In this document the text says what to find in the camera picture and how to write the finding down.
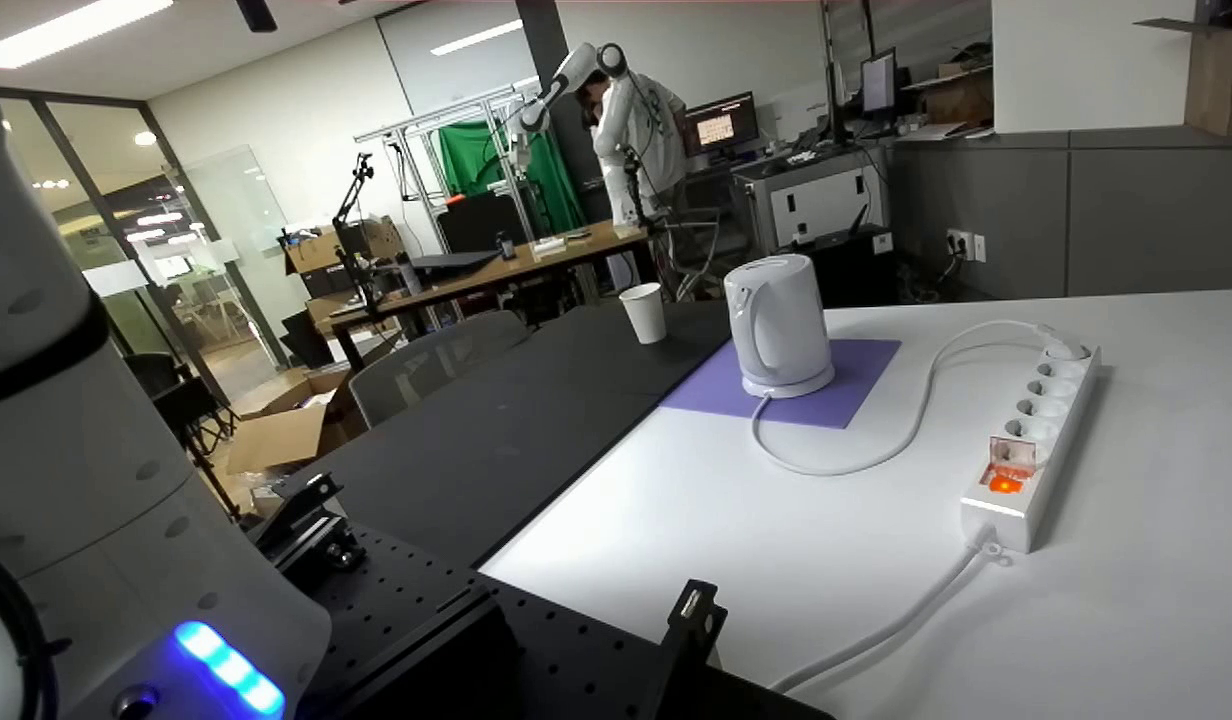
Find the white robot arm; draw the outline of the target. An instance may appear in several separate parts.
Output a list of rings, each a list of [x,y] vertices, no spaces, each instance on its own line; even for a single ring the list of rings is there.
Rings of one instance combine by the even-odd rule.
[[[327,612],[225,517],[23,187],[0,112],[0,564],[60,720],[295,720]]]

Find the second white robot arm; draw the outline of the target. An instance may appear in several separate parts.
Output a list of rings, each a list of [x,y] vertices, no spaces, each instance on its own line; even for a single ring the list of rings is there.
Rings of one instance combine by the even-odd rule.
[[[576,45],[558,73],[550,78],[550,83],[520,103],[515,121],[523,133],[536,133],[550,115],[550,107],[559,96],[584,96],[584,83],[591,78],[613,79],[626,73],[626,50],[620,45]]]

